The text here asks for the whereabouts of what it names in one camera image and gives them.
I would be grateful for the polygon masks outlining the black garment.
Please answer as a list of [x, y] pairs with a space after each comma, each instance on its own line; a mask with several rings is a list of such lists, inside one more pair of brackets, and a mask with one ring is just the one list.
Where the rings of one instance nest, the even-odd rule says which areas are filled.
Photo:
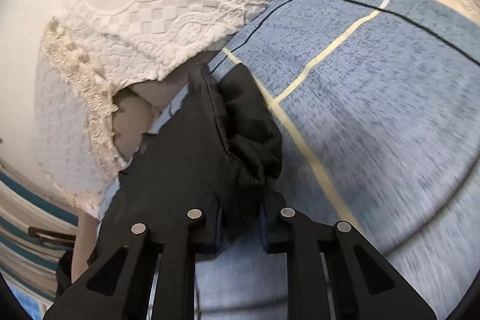
[[188, 210], [216, 201], [223, 212], [251, 204], [282, 167], [282, 136], [250, 71], [235, 65], [221, 80], [208, 66], [189, 74], [180, 108], [146, 133], [106, 209], [89, 260], [119, 248], [134, 223], [155, 243]]

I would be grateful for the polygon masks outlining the blue checked bed sheet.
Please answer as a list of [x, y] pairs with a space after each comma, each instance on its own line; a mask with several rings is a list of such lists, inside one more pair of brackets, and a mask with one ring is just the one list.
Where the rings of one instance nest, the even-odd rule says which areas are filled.
[[356, 221], [439, 319], [479, 271], [479, 27], [433, 0], [276, 0], [209, 64], [268, 93], [271, 188]]

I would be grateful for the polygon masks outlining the striped teal hanging cloth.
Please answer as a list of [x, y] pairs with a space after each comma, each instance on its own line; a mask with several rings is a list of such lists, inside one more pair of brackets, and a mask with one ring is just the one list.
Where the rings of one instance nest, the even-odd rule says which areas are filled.
[[55, 271], [73, 248], [77, 225], [72, 210], [1, 170], [1, 277], [34, 319], [55, 300]]

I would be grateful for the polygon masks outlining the blue quilted lace pillow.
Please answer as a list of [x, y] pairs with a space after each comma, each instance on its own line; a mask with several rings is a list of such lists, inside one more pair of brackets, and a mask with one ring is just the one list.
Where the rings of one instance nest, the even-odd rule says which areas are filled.
[[97, 215], [126, 160], [113, 98], [219, 49], [272, 0], [1, 0], [4, 158]]

